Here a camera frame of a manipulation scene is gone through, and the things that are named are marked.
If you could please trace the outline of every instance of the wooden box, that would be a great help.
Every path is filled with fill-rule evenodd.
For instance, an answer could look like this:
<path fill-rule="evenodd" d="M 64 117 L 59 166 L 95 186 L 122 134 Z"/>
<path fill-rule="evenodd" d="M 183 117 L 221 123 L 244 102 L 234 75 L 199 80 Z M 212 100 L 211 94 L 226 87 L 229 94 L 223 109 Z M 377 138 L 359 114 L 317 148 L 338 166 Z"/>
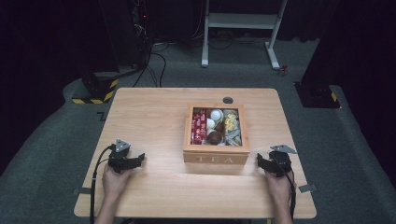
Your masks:
<path fill-rule="evenodd" d="M 184 162 L 245 164 L 248 153 L 243 105 L 189 104 L 183 145 Z"/>

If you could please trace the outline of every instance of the forearm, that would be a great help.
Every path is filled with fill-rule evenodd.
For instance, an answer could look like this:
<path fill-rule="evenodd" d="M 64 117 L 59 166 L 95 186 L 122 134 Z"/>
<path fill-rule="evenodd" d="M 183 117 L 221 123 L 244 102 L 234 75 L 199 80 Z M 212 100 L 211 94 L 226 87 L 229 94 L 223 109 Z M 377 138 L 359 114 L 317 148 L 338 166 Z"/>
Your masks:
<path fill-rule="evenodd" d="M 275 203 L 276 224 L 291 224 L 290 206 L 288 203 Z"/>
<path fill-rule="evenodd" d="M 96 217 L 95 224 L 109 224 L 113 223 L 114 216 L 116 215 L 119 199 L 114 197 L 105 197 L 99 214 Z"/>

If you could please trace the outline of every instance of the yellow and black hazard tape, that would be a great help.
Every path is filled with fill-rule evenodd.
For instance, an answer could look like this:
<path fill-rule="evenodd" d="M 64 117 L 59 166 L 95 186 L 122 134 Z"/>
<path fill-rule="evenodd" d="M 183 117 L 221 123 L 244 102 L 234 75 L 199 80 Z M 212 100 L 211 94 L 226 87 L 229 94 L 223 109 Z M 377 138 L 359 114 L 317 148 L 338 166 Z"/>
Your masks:
<path fill-rule="evenodd" d="M 114 90 L 116 89 L 116 85 L 119 82 L 118 79 L 114 80 L 111 82 L 109 89 L 108 89 L 108 93 L 105 95 L 105 97 L 103 99 L 99 99 L 99 98 L 73 98 L 72 101 L 75 104 L 78 105 L 84 105 L 84 104 L 96 104 L 96 105 L 100 105 L 100 104 L 106 104 L 110 101 L 111 97 L 114 94 Z"/>

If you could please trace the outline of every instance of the table top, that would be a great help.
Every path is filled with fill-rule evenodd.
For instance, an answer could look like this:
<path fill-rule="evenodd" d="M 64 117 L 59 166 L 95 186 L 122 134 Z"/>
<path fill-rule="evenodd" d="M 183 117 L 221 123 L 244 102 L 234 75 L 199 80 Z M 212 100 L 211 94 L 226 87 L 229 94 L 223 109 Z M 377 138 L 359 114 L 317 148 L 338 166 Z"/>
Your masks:
<path fill-rule="evenodd" d="M 220 103 L 232 97 L 244 105 L 250 153 L 245 165 L 187 163 L 183 139 L 189 103 Z M 146 153 L 134 169 L 117 210 L 117 217 L 273 217 L 273 202 L 257 153 L 268 159 L 271 146 L 295 148 L 276 90 L 225 88 L 120 88 L 109 110 L 83 188 L 90 188 L 100 153 L 119 138 L 130 143 L 128 157 Z M 297 154 L 290 154 L 298 186 L 306 185 Z M 101 179 L 104 165 L 98 169 Z M 95 213 L 104 195 L 96 183 Z M 79 217 L 90 215 L 90 195 L 79 194 Z M 316 208 L 310 192 L 297 189 L 295 218 L 312 218 Z"/>

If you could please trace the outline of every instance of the brown round object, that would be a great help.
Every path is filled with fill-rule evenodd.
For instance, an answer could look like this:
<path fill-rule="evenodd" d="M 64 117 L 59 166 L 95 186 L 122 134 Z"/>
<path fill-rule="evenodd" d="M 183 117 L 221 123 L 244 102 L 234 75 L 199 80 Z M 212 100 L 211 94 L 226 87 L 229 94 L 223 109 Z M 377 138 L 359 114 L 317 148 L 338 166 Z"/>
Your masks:
<path fill-rule="evenodd" d="M 222 135 L 217 131 L 211 132 L 207 137 L 207 141 L 212 145 L 219 144 L 221 140 L 222 140 Z"/>
<path fill-rule="evenodd" d="M 219 122 L 218 125 L 216 125 L 215 130 L 218 131 L 219 133 L 222 133 L 224 131 L 223 122 Z"/>

